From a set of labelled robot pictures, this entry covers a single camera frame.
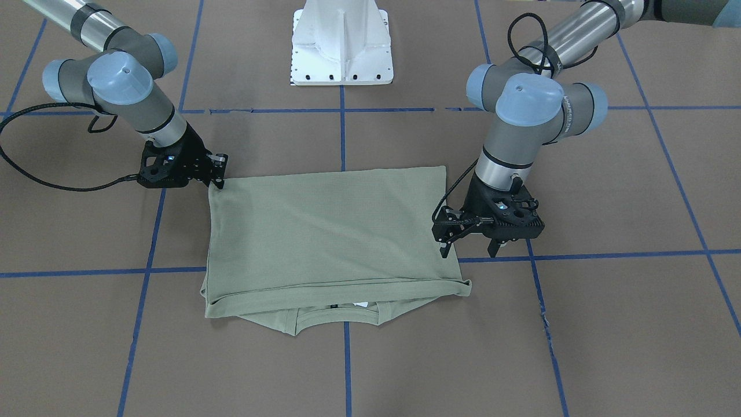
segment gray joint cap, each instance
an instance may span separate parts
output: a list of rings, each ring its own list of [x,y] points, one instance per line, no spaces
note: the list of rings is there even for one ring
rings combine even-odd
[[[165,35],[150,33],[149,36],[157,42],[159,52],[162,53],[162,63],[164,64],[165,69],[162,76],[165,76],[171,73],[175,67],[178,66],[178,51],[175,49],[175,45],[173,45]]]
[[[87,82],[103,100],[114,105],[132,105],[149,97],[152,76],[128,53],[117,51],[96,59],[87,70]]]
[[[596,128],[597,126],[601,125],[602,122],[605,121],[605,118],[607,117],[608,102],[607,94],[605,94],[605,91],[598,85],[591,84],[590,82],[580,82],[580,84],[584,85],[589,90],[589,92],[592,94],[592,100],[594,101],[594,112],[592,113],[592,121],[589,123],[589,126],[586,128],[586,130],[581,133],[585,134],[590,130]]]
[[[713,27],[741,27],[741,0],[730,0],[715,18]]]
[[[44,83],[44,90],[57,103],[67,101],[64,98],[64,94],[62,94],[62,87],[59,85],[59,69],[66,61],[69,61],[69,59],[55,59],[49,62],[41,74],[41,82]]]
[[[557,81],[518,73],[507,80],[496,101],[496,115],[510,125],[542,125],[561,111],[563,96],[563,87]]]
[[[474,68],[465,84],[465,95],[468,97],[468,101],[481,110],[486,110],[482,92],[484,90],[484,78],[491,67],[493,67],[492,64],[482,64]]]

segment green t-shirt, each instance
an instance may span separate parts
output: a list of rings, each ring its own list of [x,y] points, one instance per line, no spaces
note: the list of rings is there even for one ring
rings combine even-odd
[[[290,335],[334,321],[381,324],[443,295],[468,296],[430,215],[445,167],[225,180],[210,187],[206,317]]]

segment black cable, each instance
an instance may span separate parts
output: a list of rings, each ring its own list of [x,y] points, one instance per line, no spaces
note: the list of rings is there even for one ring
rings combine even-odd
[[[458,184],[460,184],[460,182],[463,181],[463,179],[465,178],[465,176],[468,175],[469,172],[471,172],[471,170],[473,169],[473,167],[476,166],[476,163],[477,162],[479,162],[479,159],[478,158],[476,158],[476,160],[471,164],[471,166],[469,166],[468,168],[466,168],[465,172],[460,177],[458,177],[458,179],[456,180],[456,182],[453,183],[453,185],[451,185],[451,187],[448,188],[448,191],[445,192],[445,195],[442,196],[442,198],[440,199],[440,202],[437,203],[437,207],[435,208],[435,211],[432,212],[432,222],[433,223],[435,223],[435,224],[451,224],[451,225],[463,224],[462,220],[450,220],[450,221],[443,220],[443,221],[438,221],[438,220],[435,219],[435,217],[437,216],[437,212],[440,211],[440,207],[442,207],[442,204],[445,202],[445,199],[448,198],[449,195],[451,195],[451,193],[453,192],[454,189],[456,189],[456,187],[458,186]]]
[[[116,120],[119,119],[119,115],[118,114],[114,114],[113,115],[113,120],[111,120],[110,123],[108,124],[108,126],[104,127],[103,129],[93,129],[93,127],[95,127],[95,124],[98,122],[99,119],[100,119],[100,116],[97,116],[96,115],[93,118],[93,120],[90,121],[90,124],[87,125],[87,132],[89,134],[101,134],[103,132],[109,131],[113,127],[113,125],[116,124]]]
[[[573,63],[571,65],[564,65],[563,69],[574,68],[577,65],[581,65],[581,64],[589,61],[590,59],[592,59],[592,56],[594,56],[594,54],[597,53],[597,48],[598,47],[599,47],[599,45],[597,45],[596,47],[594,47],[594,49],[592,50],[592,52],[586,58],[582,59],[581,61],[576,61],[575,63]]]
[[[528,61],[527,59],[523,58],[522,56],[520,56],[520,54],[514,49],[514,45],[512,43],[512,29],[514,29],[515,25],[519,21],[523,20],[526,17],[531,17],[537,20],[538,24],[540,25],[540,30],[543,32],[543,51],[542,51],[543,58],[540,61],[540,65],[536,65]],[[512,51],[512,54],[514,55],[514,57],[517,58],[517,60],[520,61],[521,63],[527,65],[530,68],[533,68],[536,74],[542,74],[543,70],[551,69],[550,65],[547,67],[545,66],[545,51],[548,50],[548,29],[545,27],[545,22],[543,21],[543,19],[541,19],[541,17],[538,16],[537,14],[523,13],[517,16],[517,18],[514,19],[512,23],[510,23],[510,27],[507,29],[507,44],[509,45],[510,51]]]
[[[519,52],[517,52],[517,50],[515,50],[514,44],[512,43],[512,30],[514,29],[515,25],[517,25],[517,23],[519,21],[523,20],[526,17],[531,17],[531,18],[537,20],[538,21],[538,24],[540,25],[540,30],[543,33],[543,50],[540,51],[542,53],[543,57],[542,57],[542,59],[540,61],[540,65],[534,64],[534,63],[530,62],[529,60],[527,60],[526,58],[522,57],[519,54]],[[512,55],[515,58],[517,58],[517,60],[520,61],[521,63],[527,65],[530,68],[532,68],[533,71],[535,71],[536,74],[539,74],[540,75],[540,74],[543,73],[544,70],[549,70],[549,71],[550,70],[553,70],[553,67],[551,65],[545,66],[545,60],[546,60],[545,54],[548,51],[548,47],[549,47],[549,45],[548,45],[548,29],[545,27],[545,22],[543,21],[543,19],[540,16],[538,16],[537,14],[535,14],[535,13],[524,13],[524,14],[522,14],[520,16],[517,16],[517,18],[514,19],[512,21],[512,23],[510,24],[509,29],[507,29],[507,44],[509,45],[509,48],[510,48],[510,51],[512,52]],[[581,65],[581,64],[587,62],[589,59],[592,58],[592,56],[594,56],[595,53],[597,53],[597,48],[598,47],[599,47],[599,45],[596,46],[596,47],[594,47],[594,49],[592,50],[592,52],[586,58],[584,58],[584,59],[582,59],[580,61],[577,61],[577,62],[575,62],[573,64],[564,65],[563,69],[574,68],[577,65]]]
[[[98,109],[96,106],[89,105],[89,104],[86,104],[86,103],[46,103],[46,104],[42,104],[42,105],[34,105],[34,106],[29,107],[29,108],[25,108],[25,109],[23,109],[21,111],[17,111],[15,113],[11,114],[10,116],[8,116],[2,122],[0,122],[0,134],[2,134],[3,129],[5,129],[5,126],[8,123],[10,123],[13,120],[19,118],[20,116],[23,116],[24,114],[28,114],[28,113],[31,113],[33,111],[41,110],[41,109],[44,109],[44,108],[54,108],[54,107],[82,107],[82,108],[91,108],[93,110],[97,110]],[[21,174],[23,174],[29,180],[35,181],[36,183],[39,183],[41,185],[45,185],[45,186],[50,187],[50,188],[55,188],[55,189],[63,190],[63,191],[77,191],[77,192],[98,191],[98,190],[102,190],[103,188],[111,187],[112,185],[115,185],[115,184],[118,184],[118,183],[123,183],[125,181],[135,181],[139,177],[139,174],[126,175],[124,177],[120,177],[120,178],[118,178],[118,179],[116,179],[114,181],[111,181],[108,184],[98,185],[97,187],[89,187],[89,188],[65,187],[63,185],[56,185],[56,184],[48,183],[48,182],[46,182],[44,180],[40,180],[39,178],[34,177],[32,174],[29,174],[26,170],[24,170],[23,168],[19,167],[18,164],[16,164],[15,162],[13,162],[13,160],[5,153],[5,151],[3,150],[3,148],[2,148],[1,145],[0,145],[0,157],[2,157],[2,159],[5,160],[5,162],[9,163],[10,166],[12,166],[16,171],[18,171]]]

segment black band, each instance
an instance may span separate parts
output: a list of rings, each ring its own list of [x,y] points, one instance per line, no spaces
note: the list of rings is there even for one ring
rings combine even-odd
[[[173,117],[175,117],[175,106],[173,106],[173,110],[170,112],[170,117],[168,117],[164,123],[162,123],[161,125],[157,126],[156,128],[150,131],[137,131],[137,132],[139,132],[140,134],[153,134],[156,131],[162,130],[163,127],[167,126],[170,122],[172,122]]]
[[[584,88],[586,88],[587,91],[589,91],[589,97],[592,98],[592,117],[589,118],[589,124],[587,124],[587,127],[584,128],[584,130],[581,133],[574,135],[574,136],[579,136],[580,134],[583,134],[584,132],[586,132],[587,129],[589,129],[589,126],[592,124],[592,120],[594,120],[594,111],[596,110],[596,108],[594,106],[594,94],[592,94],[592,90],[590,90],[589,87],[587,87],[587,85],[584,84],[583,82],[575,82],[574,84],[583,85]]]
[[[108,49],[108,45],[110,44],[111,39],[113,39],[113,37],[118,32],[121,32],[124,29],[131,29],[131,28],[128,27],[128,26],[121,26],[121,27],[117,27],[116,29],[113,29],[113,32],[111,32],[110,35],[108,35],[108,39],[106,39],[105,40],[105,43],[103,44],[103,50],[107,50]]]
[[[615,17],[617,17],[617,24],[615,25],[615,31],[612,33],[612,35],[610,35],[610,37],[615,36],[615,33],[620,30],[623,22],[625,22],[625,7],[622,6],[622,3],[620,3],[619,0],[589,0],[586,3],[582,4],[582,6],[594,2],[603,3],[611,8],[613,12],[615,12]]]
[[[661,0],[654,0],[654,17],[656,17],[656,20],[666,22],[664,13],[661,13]]]
[[[510,164],[509,162],[504,162],[504,161],[498,160],[495,157],[492,157],[491,154],[486,150],[486,147],[483,148],[483,151],[484,151],[484,155],[486,155],[486,157],[489,158],[491,160],[491,162],[494,162],[495,164],[501,165],[501,166],[503,166],[505,168],[509,168],[509,169],[527,169],[527,168],[530,168],[531,166],[533,166],[533,163],[532,162],[530,162],[527,165]]]
[[[527,47],[531,47],[533,49],[538,50],[538,52],[543,53],[543,49],[541,49],[542,42],[533,42],[525,47],[523,47],[520,50],[526,49]],[[550,71],[551,72],[551,78],[556,78],[558,74],[561,73],[561,70],[563,70],[563,62],[561,62],[561,57],[558,56],[558,53],[556,52],[553,47],[548,45],[548,48],[545,50],[545,58],[548,60],[548,63],[551,64],[550,68],[544,69],[544,71]]]
[[[85,6],[77,9],[75,15],[72,16],[72,22],[70,23],[70,33],[72,34],[72,37],[74,39],[77,39],[83,45],[84,42],[82,42],[82,25],[85,24],[87,18],[97,12],[108,12],[108,10],[105,10],[103,7],[100,7],[95,3],[87,3]]]

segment cardboard floor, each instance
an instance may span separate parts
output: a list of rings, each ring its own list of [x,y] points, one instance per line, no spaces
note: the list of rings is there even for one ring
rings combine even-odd
[[[568,2],[386,1],[393,84],[289,86],[303,1],[111,1],[171,39],[158,81],[229,177],[446,165],[478,157],[493,115],[465,96],[506,60],[509,23]],[[92,52],[20,1],[0,4],[0,112],[49,102],[41,72]],[[533,22],[515,30],[523,45]],[[541,237],[496,259],[457,243],[469,298],[380,327],[297,338],[203,318],[207,189],[42,187],[0,163],[3,416],[738,416],[741,410],[741,30],[641,22],[561,82],[608,94],[603,126],[543,148],[528,179]],[[71,186],[136,172],[126,122],[21,118],[3,148]],[[459,206],[465,184],[450,198]]]

